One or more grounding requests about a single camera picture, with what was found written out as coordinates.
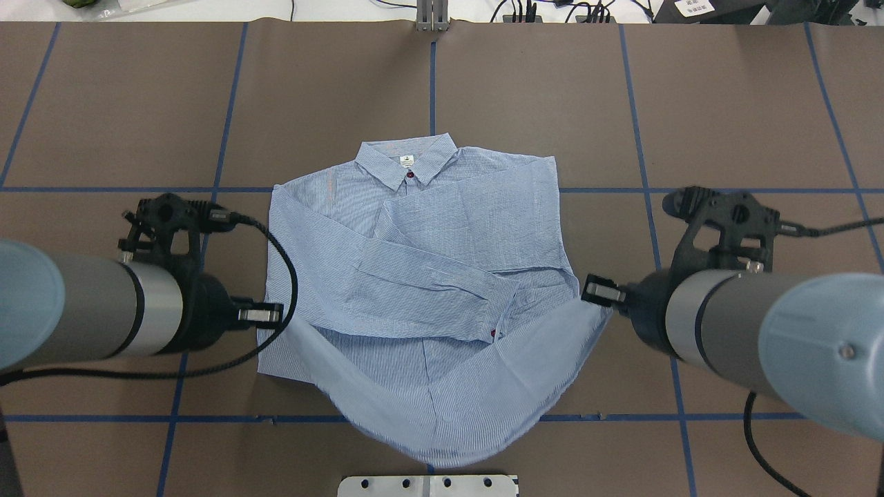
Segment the shirt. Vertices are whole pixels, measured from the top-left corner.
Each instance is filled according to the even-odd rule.
[[[552,157],[447,134],[365,142],[274,187],[270,230],[298,272],[298,318],[258,370],[316,383],[358,428],[440,467],[530,428],[609,316],[576,298]],[[290,289],[271,248],[266,298]]]

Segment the screw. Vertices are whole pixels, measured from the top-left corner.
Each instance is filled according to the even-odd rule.
[[[758,261],[748,261],[746,262],[746,271],[752,273],[759,273],[765,269],[764,263],[760,263]]]
[[[849,343],[845,343],[838,348],[838,355],[850,360],[857,356],[857,350]]]

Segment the shirt cuff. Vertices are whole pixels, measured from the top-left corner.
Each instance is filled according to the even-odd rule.
[[[488,300],[485,308],[485,316],[482,326],[479,328],[479,340],[488,343],[494,342],[497,335],[497,327],[503,321],[503,315],[513,305],[515,292],[519,289],[519,282],[515,279],[498,276],[500,283],[484,297]]]

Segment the blue tape line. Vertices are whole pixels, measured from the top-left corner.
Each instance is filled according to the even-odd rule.
[[[669,358],[669,366],[672,368],[672,383],[675,387],[675,406],[678,408],[678,427],[682,433],[682,451],[684,452],[684,466],[688,473],[688,489],[690,497],[697,497],[697,480],[694,477],[694,459],[690,454],[690,437],[688,436],[688,418],[684,413],[684,399],[682,398],[682,379],[678,372],[678,361],[674,357]]]
[[[742,412],[685,414],[687,421],[742,421]],[[548,414],[540,417],[540,423],[654,423],[676,422],[682,417],[677,414]],[[175,424],[344,424],[343,416],[219,416],[219,415],[178,415]],[[765,421],[794,421],[806,419],[796,412],[756,412],[752,419]],[[172,421],[172,416],[162,415],[104,415],[104,414],[9,414],[4,416],[7,423],[163,423]]]
[[[224,193],[268,194],[273,187],[0,187],[0,192],[45,194]]]
[[[348,423],[343,416],[178,416],[179,423],[273,423],[273,424],[336,424]]]
[[[178,373],[187,371],[187,353],[181,355],[181,361],[178,365]],[[169,475],[169,461],[171,460],[171,450],[175,442],[175,428],[177,426],[178,408],[181,404],[181,390],[184,388],[184,379],[179,378],[175,384],[175,396],[171,403],[171,414],[169,415],[169,429],[166,432],[166,443],[163,449],[163,462],[160,464],[159,481],[156,484],[156,497],[163,497],[165,493],[166,477]]]
[[[644,208],[648,217],[648,229],[651,232],[651,247],[654,254],[654,267],[661,268],[659,244],[657,242],[657,227],[654,225],[653,210],[651,207],[651,191],[648,182],[648,172],[644,164],[644,147],[642,146],[642,134],[638,126],[638,108],[636,107],[636,92],[632,85],[632,72],[629,69],[629,50],[626,43],[626,30],[623,25],[617,25],[620,30],[620,48],[623,56],[623,72],[626,76],[626,89],[629,95],[629,110],[632,113],[632,131],[636,139],[636,152],[638,154],[638,170],[642,175],[642,188],[644,190]],[[682,384],[678,375],[678,364],[671,359],[672,382],[675,390],[675,404],[678,407],[679,427],[682,432],[682,451],[684,453],[684,466],[688,476],[688,488],[690,496],[697,497],[697,484],[694,479],[694,463],[690,455],[690,438],[688,437],[688,423],[684,417],[684,402],[682,400]]]
[[[224,159],[227,153],[227,138],[230,136],[230,123],[233,121],[233,107],[236,104],[236,88],[240,84],[240,68],[242,53],[246,48],[248,23],[242,23],[240,34],[240,51],[236,54],[236,67],[233,69],[233,84],[230,86],[230,100],[227,102],[227,116],[224,121],[224,133],[221,135],[221,150],[218,151],[218,164],[215,170],[215,183],[212,186],[212,202],[217,202],[218,187],[221,186],[221,174],[224,172]]]
[[[563,194],[667,194],[677,187],[561,187]],[[857,191],[863,195],[884,194],[884,188],[715,188],[721,193],[749,191],[753,194],[830,195],[850,194]],[[46,194],[126,194],[126,193],[214,193],[219,194],[268,194],[273,187],[0,187],[6,193]]]
[[[430,135],[436,134],[436,40],[430,43]]]
[[[12,144],[9,147],[9,153],[6,155],[6,162],[4,163],[3,171],[0,172],[0,187],[2,187],[3,184],[6,182],[6,176],[9,174],[10,167],[12,167],[12,159],[15,157],[15,149],[19,146],[21,133],[25,130],[27,115],[31,113],[31,106],[34,105],[34,99],[37,97],[37,90],[40,88],[40,81],[42,81],[43,74],[46,72],[46,66],[49,65],[50,55],[52,55],[52,49],[55,48],[55,42],[56,39],[58,39],[58,31],[60,29],[61,23],[57,22],[55,28],[52,30],[50,44],[46,47],[46,53],[43,54],[43,61],[40,63],[40,70],[37,71],[37,77],[34,78],[34,85],[31,87],[31,93],[27,96],[25,110],[21,113],[21,119],[19,119],[19,127],[15,129],[15,135],[12,137]]]
[[[102,414],[8,414],[13,423],[169,423],[168,416]]]
[[[844,137],[841,134],[841,127],[838,126],[838,118],[835,117],[834,109],[832,108],[832,102],[829,100],[828,90],[826,90],[826,83],[823,81],[822,71],[819,69],[819,60],[817,59],[817,51],[813,46],[813,36],[811,34],[811,25],[809,23],[804,23],[804,36],[807,38],[807,48],[811,51],[811,61],[813,62],[813,71],[817,75],[817,82],[819,83],[819,91],[823,96],[823,103],[826,105],[826,111],[829,114],[829,119],[832,121],[832,129],[834,130],[835,139],[838,141],[838,148],[841,149],[841,156],[844,159],[844,165],[847,166],[847,173],[850,176],[850,184],[853,185],[853,193],[857,195],[857,202],[859,203],[859,209],[863,212],[863,219],[869,220],[869,212],[865,208],[865,201],[863,200],[863,194],[859,191],[859,182],[857,181],[856,172],[853,170],[853,163],[850,161],[850,154],[847,152],[847,146],[844,144]],[[878,237],[875,236],[875,232],[871,226],[867,226],[866,230],[869,233],[869,239],[872,241],[872,248],[875,251],[875,257],[878,258],[878,268],[881,272],[884,272],[884,256],[881,255],[881,249],[878,244]]]

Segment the metal plate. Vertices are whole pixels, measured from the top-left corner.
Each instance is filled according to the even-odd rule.
[[[338,497],[518,497],[515,475],[349,477]]]

